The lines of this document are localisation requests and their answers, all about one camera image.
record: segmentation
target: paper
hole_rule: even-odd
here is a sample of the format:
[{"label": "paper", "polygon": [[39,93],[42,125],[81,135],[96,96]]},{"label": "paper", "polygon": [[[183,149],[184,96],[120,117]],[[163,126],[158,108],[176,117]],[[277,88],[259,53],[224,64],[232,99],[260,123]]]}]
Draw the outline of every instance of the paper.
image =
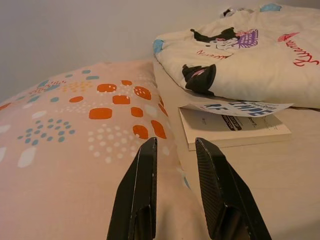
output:
[{"label": "paper", "polygon": [[274,114],[280,110],[289,108],[292,105],[293,103],[275,104],[256,101],[210,101],[208,103],[191,103],[183,106],[183,108],[200,110],[219,115],[258,118]]}]

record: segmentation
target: fabric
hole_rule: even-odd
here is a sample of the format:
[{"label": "fabric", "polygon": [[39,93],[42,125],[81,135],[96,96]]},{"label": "fabric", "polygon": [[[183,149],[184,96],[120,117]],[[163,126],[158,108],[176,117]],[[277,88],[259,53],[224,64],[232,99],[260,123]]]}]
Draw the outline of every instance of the fabric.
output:
[{"label": "fabric", "polygon": [[206,239],[148,61],[60,74],[0,104],[0,239],[105,240],[118,185],[150,137],[156,239]]},{"label": "fabric", "polygon": [[283,5],[279,11],[237,11],[158,36],[155,56],[186,90],[320,108],[319,26],[319,9]]}]

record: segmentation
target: mattress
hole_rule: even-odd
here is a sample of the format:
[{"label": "mattress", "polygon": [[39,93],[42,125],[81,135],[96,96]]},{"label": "mattress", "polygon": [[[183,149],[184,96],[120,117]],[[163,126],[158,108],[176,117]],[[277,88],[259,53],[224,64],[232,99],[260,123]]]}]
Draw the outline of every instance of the mattress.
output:
[{"label": "mattress", "polygon": [[[179,87],[153,61],[158,90],[166,105],[177,152],[191,190],[201,202],[197,157],[189,151],[178,107],[209,98]],[[273,240],[320,239],[320,112],[289,108],[275,114],[292,138],[222,148],[229,163],[249,186]]]}]

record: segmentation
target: purple print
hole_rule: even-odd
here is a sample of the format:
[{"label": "purple print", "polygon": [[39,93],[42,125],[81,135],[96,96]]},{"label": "purple print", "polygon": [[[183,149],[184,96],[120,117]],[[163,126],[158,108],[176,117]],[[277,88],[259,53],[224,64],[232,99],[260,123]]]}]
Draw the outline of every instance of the purple print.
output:
[{"label": "purple print", "polygon": [[258,44],[258,29],[253,29],[249,33],[240,36],[238,40],[239,48],[250,48]]}]

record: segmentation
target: bed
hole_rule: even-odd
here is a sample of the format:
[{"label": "bed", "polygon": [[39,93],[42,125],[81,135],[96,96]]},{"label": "bed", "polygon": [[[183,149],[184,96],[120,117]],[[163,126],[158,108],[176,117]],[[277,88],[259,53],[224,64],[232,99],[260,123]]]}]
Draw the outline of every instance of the bed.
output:
[{"label": "bed", "polygon": [[196,152],[188,150],[178,108],[218,98],[293,104],[275,114],[291,140],[221,149],[274,240],[320,239],[319,16],[318,9],[268,4],[162,34],[153,44],[158,89],[199,201]]}]

